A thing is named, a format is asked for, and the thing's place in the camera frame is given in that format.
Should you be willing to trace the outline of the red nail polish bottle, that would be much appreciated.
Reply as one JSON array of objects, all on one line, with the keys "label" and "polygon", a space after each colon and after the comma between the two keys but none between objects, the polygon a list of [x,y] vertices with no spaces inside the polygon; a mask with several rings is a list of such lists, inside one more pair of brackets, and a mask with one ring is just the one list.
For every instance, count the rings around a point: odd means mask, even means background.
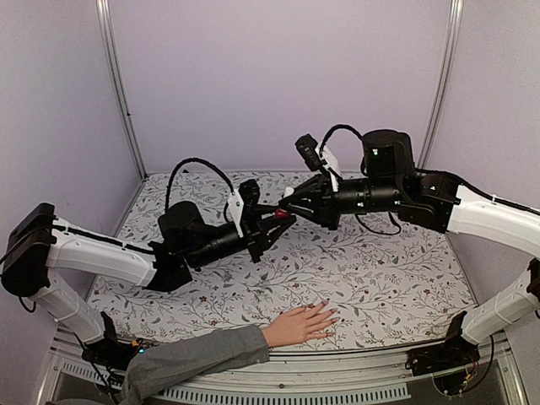
[{"label": "red nail polish bottle", "polygon": [[288,211],[285,211],[281,208],[278,208],[276,211],[275,211],[275,218],[276,219],[291,219],[292,218],[292,214],[289,213]]}]

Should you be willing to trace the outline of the grey sleeved forearm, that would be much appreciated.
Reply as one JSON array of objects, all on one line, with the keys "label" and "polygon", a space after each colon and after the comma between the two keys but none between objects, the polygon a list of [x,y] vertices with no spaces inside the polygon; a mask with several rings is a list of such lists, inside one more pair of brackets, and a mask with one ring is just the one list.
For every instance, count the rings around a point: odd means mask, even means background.
[{"label": "grey sleeved forearm", "polygon": [[200,374],[239,369],[269,360],[262,329],[250,325],[147,349],[131,360],[122,386],[122,404],[145,399]]}]

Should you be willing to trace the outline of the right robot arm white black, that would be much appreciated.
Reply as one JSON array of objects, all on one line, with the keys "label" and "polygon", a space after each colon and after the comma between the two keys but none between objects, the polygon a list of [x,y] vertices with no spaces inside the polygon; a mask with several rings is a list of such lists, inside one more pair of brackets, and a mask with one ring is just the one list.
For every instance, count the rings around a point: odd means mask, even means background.
[{"label": "right robot arm white black", "polygon": [[315,176],[286,189],[282,210],[329,230],[344,214],[395,213],[402,222],[441,234],[477,236],[532,255],[529,267],[509,287],[486,303],[455,316],[436,360],[445,368],[467,357],[495,332],[539,308],[539,212],[535,208],[488,194],[460,176],[443,170],[423,170],[413,162],[411,139],[405,132],[381,129],[358,134],[364,156],[362,177],[344,179],[338,161],[327,149],[337,124],[321,142],[300,137],[295,147]]}]

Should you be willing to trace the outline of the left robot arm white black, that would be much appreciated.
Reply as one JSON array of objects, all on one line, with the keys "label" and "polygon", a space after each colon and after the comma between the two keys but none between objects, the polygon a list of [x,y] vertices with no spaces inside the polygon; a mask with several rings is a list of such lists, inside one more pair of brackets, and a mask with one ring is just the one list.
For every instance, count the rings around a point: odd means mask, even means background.
[{"label": "left robot arm white black", "polygon": [[108,366],[126,357],[111,321],[88,304],[60,277],[58,269],[120,279],[143,289],[171,292],[192,280],[193,270],[248,251],[259,262],[295,217],[258,203],[237,221],[206,224],[194,202],[174,204],[158,219],[163,240],[131,243],[92,233],[58,218],[54,206],[39,204],[10,234],[1,259],[2,286],[45,308],[91,346]]}]

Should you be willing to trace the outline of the mannequin hand with nails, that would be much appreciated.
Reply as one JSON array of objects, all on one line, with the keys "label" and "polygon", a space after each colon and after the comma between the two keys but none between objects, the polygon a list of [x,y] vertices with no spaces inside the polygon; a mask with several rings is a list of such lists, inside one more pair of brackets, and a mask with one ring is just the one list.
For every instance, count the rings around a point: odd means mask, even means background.
[{"label": "mannequin hand with nails", "polygon": [[317,305],[302,305],[280,314],[262,329],[269,348],[294,346],[311,340],[329,338],[329,328],[338,320],[338,310],[328,307],[328,301]]}]

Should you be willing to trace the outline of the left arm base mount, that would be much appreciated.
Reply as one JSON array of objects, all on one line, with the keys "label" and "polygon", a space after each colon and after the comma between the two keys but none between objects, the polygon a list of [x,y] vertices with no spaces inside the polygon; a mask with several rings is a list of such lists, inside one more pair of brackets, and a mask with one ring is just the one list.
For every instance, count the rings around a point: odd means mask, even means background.
[{"label": "left arm base mount", "polygon": [[103,338],[96,343],[85,343],[82,359],[114,370],[126,371],[129,363],[138,354],[143,354],[149,346],[141,338],[130,343],[120,342],[113,320],[105,312],[100,314],[105,327]]}]

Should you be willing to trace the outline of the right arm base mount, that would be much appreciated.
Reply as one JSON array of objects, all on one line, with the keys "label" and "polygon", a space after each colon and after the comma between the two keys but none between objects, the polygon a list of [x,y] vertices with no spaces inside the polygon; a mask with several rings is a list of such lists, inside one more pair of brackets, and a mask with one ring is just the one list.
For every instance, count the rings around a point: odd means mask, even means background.
[{"label": "right arm base mount", "polygon": [[414,348],[407,351],[405,369],[411,370],[413,376],[427,375],[456,367],[472,365],[470,370],[460,371],[452,375],[435,377],[435,388],[446,397],[457,397],[469,393],[488,376],[494,362],[494,338],[490,336],[490,357],[483,375],[473,384],[478,375],[479,360],[481,359],[478,344],[465,340],[462,336],[462,323],[466,312],[454,316],[451,320],[445,340],[432,346]]}]

